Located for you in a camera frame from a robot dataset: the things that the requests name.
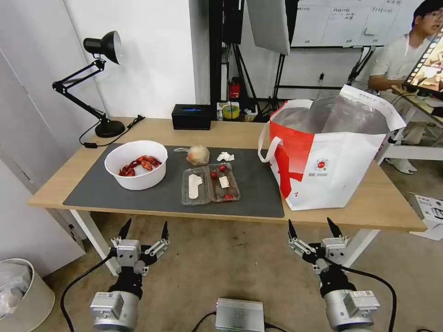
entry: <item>whiteboard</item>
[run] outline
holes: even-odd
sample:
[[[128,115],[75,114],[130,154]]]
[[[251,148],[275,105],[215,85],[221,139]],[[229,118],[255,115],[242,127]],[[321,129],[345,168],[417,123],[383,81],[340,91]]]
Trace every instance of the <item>whiteboard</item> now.
[[[381,46],[411,30],[423,0],[299,0],[292,47]]]

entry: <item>man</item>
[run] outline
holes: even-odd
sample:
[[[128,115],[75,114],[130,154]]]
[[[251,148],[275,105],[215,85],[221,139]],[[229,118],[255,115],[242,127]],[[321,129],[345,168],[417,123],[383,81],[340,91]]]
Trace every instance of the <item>man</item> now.
[[[370,71],[369,88],[380,91],[382,98],[392,102],[396,95],[392,93],[391,86],[396,85],[401,88],[404,80],[425,52],[431,38],[439,30],[443,23],[442,17],[443,2],[441,0],[423,1],[414,12],[412,30],[383,47]],[[403,100],[396,101],[394,106],[400,114],[410,107]],[[423,126],[415,126],[410,128],[408,135],[417,141],[417,137],[420,140],[423,132]],[[412,174],[417,170],[407,159],[387,159],[387,161],[406,174]]]

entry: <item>white shirt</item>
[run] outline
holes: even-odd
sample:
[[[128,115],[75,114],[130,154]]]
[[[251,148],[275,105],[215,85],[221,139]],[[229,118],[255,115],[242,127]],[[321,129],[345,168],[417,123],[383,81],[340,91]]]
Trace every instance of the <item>white shirt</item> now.
[[[385,45],[377,56],[369,76],[384,75],[388,80],[405,79],[429,46],[425,39],[418,48],[409,45],[409,34]]]

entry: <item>wooden table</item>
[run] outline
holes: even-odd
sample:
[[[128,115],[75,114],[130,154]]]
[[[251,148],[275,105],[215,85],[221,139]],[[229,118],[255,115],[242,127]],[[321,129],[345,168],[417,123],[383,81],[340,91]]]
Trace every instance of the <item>wooden table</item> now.
[[[416,95],[408,93],[396,86],[392,86],[392,91],[395,94],[401,95],[404,100],[407,100],[411,107],[404,114],[403,118],[408,124],[413,117],[420,113],[428,122],[435,123],[438,127],[443,128],[443,118],[432,115],[434,108],[426,104],[423,100],[417,98]],[[377,153],[375,160],[380,165],[385,158],[400,158],[400,159],[419,159],[419,160],[443,160],[443,148],[436,146],[417,146],[417,145],[400,145],[396,144],[402,138],[404,128],[398,130],[383,142],[383,146]],[[437,138],[437,141],[443,139],[443,135]]]
[[[130,118],[116,118],[125,124]],[[166,119],[145,119],[133,127],[117,142],[126,143],[135,140],[153,140],[164,145],[204,144],[215,148],[251,148],[257,149],[258,137],[263,128],[259,123],[213,122],[211,130],[173,130],[172,122]],[[105,143],[111,139],[93,136],[88,142]],[[87,171],[103,153],[106,147],[86,149],[81,147],[40,190],[29,200],[37,207],[69,209],[82,227],[86,236],[102,258],[109,252],[109,246],[97,229],[89,211],[114,213],[133,213],[172,217],[189,217],[202,219],[228,219],[238,221],[270,222],[287,225],[291,219],[295,224],[327,225],[330,217],[339,226],[359,228],[357,236],[348,245],[347,261],[350,266],[380,229],[398,231],[424,231],[422,221],[412,210],[400,192],[384,174],[381,168],[372,162],[367,174],[357,188],[351,201],[345,208],[291,211],[283,200],[285,216],[283,218],[245,217],[218,214],[175,213],[164,211],[125,210],[109,208],[90,208],[63,205],[64,200],[80,182]],[[109,261],[111,272],[116,272],[116,261]]]

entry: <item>red and white bag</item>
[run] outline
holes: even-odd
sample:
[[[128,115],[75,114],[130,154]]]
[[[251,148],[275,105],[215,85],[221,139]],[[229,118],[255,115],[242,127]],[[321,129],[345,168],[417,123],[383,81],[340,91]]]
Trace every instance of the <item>red and white bag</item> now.
[[[337,97],[287,101],[264,126],[258,156],[270,163],[291,210],[341,208],[386,134],[405,125],[387,101],[345,85]]]

